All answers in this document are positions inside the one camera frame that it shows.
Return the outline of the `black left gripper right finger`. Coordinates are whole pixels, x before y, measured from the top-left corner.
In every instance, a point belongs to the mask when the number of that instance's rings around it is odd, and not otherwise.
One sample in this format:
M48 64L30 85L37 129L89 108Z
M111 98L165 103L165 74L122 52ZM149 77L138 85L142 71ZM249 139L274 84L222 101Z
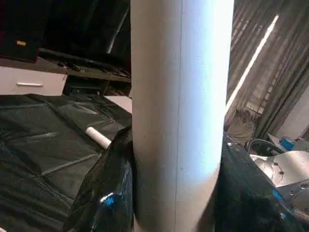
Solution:
M226 134L223 135L215 204L217 232L302 231L293 207L246 150Z

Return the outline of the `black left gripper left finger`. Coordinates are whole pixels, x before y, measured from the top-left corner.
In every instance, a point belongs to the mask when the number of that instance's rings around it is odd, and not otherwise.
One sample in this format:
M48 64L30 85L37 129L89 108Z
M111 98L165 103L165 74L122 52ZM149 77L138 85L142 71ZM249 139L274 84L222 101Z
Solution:
M62 231L132 231L133 162L132 129L126 127L86 174Z

